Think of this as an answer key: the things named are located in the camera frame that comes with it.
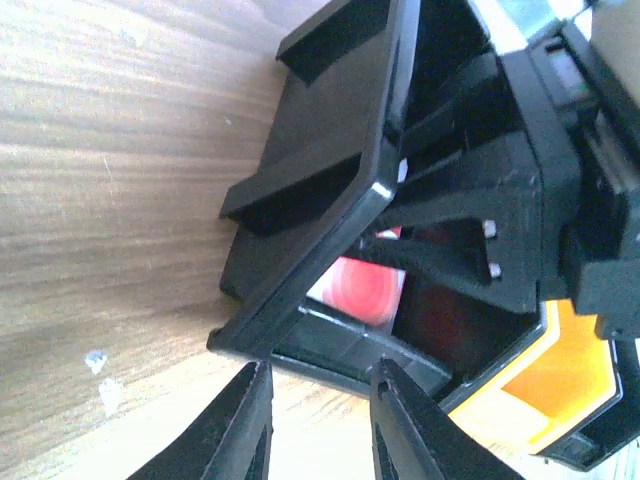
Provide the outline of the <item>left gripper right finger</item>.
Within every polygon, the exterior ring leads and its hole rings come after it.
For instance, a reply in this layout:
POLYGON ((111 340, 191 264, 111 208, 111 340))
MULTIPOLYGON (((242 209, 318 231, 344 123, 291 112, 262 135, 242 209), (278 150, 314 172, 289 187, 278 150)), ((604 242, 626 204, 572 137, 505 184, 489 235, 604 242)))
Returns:
POLYGON ((377 479, 518 479, 462 431, 393 360, 373 367, 370 420, 377 479))

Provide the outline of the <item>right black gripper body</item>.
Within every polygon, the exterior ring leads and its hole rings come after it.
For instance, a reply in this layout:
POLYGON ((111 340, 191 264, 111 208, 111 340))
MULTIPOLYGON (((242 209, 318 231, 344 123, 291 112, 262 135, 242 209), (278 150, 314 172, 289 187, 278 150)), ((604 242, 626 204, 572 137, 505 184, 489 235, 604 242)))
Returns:
POLYGON ((472 218, 408 226, 407 240, 482 250, 536 275, 538 303, 569 299, 603 339, 639 335, 639 110, 575 15, 511 9, 524 48, 498 54, 467 1, 413 1, 412 99, 402 135, 405 186, 510 132, 541 172, 541 248, 499 241, 472 218))

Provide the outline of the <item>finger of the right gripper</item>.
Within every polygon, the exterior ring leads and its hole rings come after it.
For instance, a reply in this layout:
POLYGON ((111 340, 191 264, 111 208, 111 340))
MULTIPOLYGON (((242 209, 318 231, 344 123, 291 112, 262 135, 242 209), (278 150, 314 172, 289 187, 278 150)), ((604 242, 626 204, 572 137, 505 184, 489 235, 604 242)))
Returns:
POLYGON ((499 241, 541 248, 541 172, 524 132, 498 136, 402 187, 380 215, 379 227, 465 218, 495 221, 499 241))
POLYGON ((538 308, 536 275, 511 259, 489 259, 482 250, 414 240, 374 239, 367 259, 406 272, 421 273, 436 284, 515 313, 538 308))

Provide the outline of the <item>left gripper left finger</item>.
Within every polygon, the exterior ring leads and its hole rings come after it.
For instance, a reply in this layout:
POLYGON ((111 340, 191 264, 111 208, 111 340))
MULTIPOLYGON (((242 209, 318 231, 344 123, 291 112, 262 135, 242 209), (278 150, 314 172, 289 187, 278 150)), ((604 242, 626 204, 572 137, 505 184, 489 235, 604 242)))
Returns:
POLYGON ((266 361, 247 363, 201 414, 132 479, 266 479, 273 376, 266 361))

